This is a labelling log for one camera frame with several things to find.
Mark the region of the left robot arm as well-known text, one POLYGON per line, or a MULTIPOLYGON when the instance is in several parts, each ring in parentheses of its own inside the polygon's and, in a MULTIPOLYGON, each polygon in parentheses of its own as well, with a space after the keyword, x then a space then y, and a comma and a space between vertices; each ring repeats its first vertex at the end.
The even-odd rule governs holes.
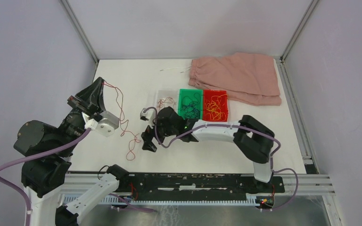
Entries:
POLYGON ((103 78, 97 78, 70 96, 67 102, 72 109, 58 127, 32 120, 20 128, 14 148, 25 157, 21 182, 29 200, 28 225, 77 226, 103 198, 129 187, 128 171, 115 164, 75 201, 58 203, 71 166, 69 157, 77 144, 92 131, 108 137, 119 127, 118 117, 104 106, 105 84, 103 78))

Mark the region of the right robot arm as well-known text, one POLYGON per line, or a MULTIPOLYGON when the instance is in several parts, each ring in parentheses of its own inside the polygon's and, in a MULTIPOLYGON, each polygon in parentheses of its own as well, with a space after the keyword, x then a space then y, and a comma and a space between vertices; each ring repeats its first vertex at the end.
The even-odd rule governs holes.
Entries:
POLYGON ((155 107, 144 108, 140 119, 148 125, 141 134, 143 150, 156 152, 155 139, 163 148, 169 148, 176 141, 204 142, 220 141, 233 143, 243 155, 253 162, 254 188, 266 192, 272 187, 273 154, 281 143, 268 127, 250 115, 243 115, 239 121, 212 122, 201 119, 184 119, 173 108, 158 111, 155 107))

